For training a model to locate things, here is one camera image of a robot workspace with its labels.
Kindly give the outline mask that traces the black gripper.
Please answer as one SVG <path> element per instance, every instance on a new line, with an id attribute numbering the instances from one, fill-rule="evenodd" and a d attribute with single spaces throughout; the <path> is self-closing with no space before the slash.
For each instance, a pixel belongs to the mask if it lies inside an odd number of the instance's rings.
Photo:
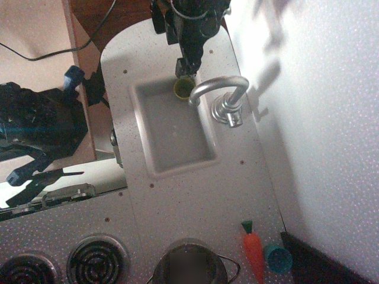
<path id="1" fill-rule="evenodd" d="M 198 28 L 180 28 L 177 31 L 182 57 L 176 60 L 175 76 L 193 77 L 201 67 L 204 45 L 213 34 L 204 34 Z"/>

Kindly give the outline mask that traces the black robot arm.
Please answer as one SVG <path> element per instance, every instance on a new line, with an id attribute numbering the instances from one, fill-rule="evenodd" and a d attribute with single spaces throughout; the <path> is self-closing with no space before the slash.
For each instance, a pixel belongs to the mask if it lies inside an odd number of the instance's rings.
<path id="1" fill-rule="evenodd" d="M 230 8 L 230 1 L 158 1 L 150 2 L 156 34 L 166 34 L 169 45 L 179 44 L 182 57 L 176 60 L 176 77 L 194 76 L 201 67 L 204 45 L 214 37 Z"/>

